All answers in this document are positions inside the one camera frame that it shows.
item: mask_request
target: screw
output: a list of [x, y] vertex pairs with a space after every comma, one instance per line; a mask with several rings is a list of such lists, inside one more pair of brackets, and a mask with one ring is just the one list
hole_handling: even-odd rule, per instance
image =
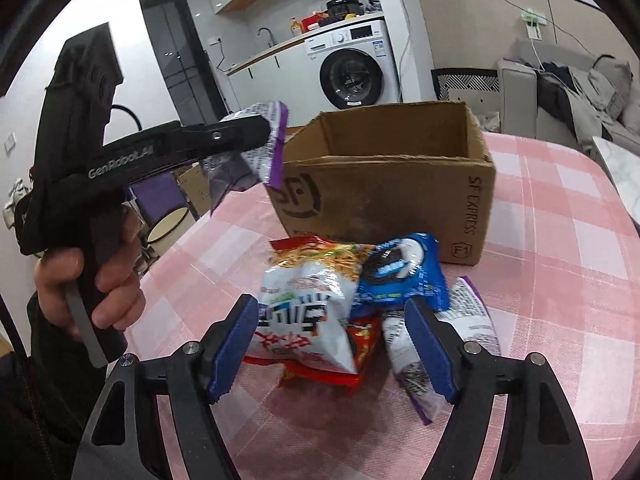
[[195, 354], [198, 350], [200, 350], [200, 343], [197, 341], [189, 341], [182, 345], [182, 351], [187, 355]]
[[482, 351], [482, 347], [475, 341], [467, 341], [464, 348], [465, 352], [473, 355], [479, 354]]
[[542, 354], [539, 354], [538, 352], [533, 352], [533, 354], [529, 356], [529, 359], [531, 359], [531, 362], [533, 364], [538, 366], [542, 366], [544, 363], [546, 363], [545, 357]]
[[133, 354], [124, 354], [120, 358], [120, 366], [129, 366], [133, 364], [133, 361], [136, 360], [136, 356]]

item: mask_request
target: pillow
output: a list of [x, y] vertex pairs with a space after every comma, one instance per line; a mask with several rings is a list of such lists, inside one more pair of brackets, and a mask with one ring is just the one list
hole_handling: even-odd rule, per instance
[[630, 133], [640, 136], [640, 84], [637, 81], [631, 85], [629, 102], [620, 115], [620, 122]]
[[609, 80], [616, 91], [607, 107], [607, 114], [616, 121], [625, 109], [631, 94], [631, 66], [628, 61], [622, 62], [612, 57], [600, 56], [593, 67]]

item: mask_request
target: blue oreo package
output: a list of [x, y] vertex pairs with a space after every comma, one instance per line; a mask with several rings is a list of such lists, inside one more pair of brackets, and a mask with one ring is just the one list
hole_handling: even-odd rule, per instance
[[449, 309], [449, 290], [433, 236], [414, 233], [378, 245], [362, 266], [351, 317], [402, 308], [422, 296], [436, 312]]

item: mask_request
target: tablecloth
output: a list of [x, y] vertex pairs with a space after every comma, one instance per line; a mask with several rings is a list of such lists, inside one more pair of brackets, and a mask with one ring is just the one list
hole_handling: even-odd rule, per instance
[[[596, 480], [610, 479], [640, 438], [640, 241], [602, 170], [545, 142], [486, 134], [497, 167], [487, 242], [468, 275], [494, 320], [504, 355], [543, 353], [571, 403]], [[257, 294], [270, 247], [285, 237], [262, 186], [231, 193], [143, 278], [143, 317], [129, 329], [140, 358], [168, 355]], [[352, 397], [297, 381], [276, 387], [281, 365], [242, 365], [213, 407], [240, 476], [255, 480], [422, 477], [447, 422], [425, 427], [392, 378], [385, 352]], [[496, 397], [477, 479], [495, 461], [505, 397]], [[160, 400], [177, 480], [187, 478]]]

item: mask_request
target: washing machine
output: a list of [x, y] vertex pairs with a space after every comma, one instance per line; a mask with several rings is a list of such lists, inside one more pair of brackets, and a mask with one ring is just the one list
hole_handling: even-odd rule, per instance
[[318, 111], [397, 103], [398, 73], [384, 20], [334, 28], [305, 40]]

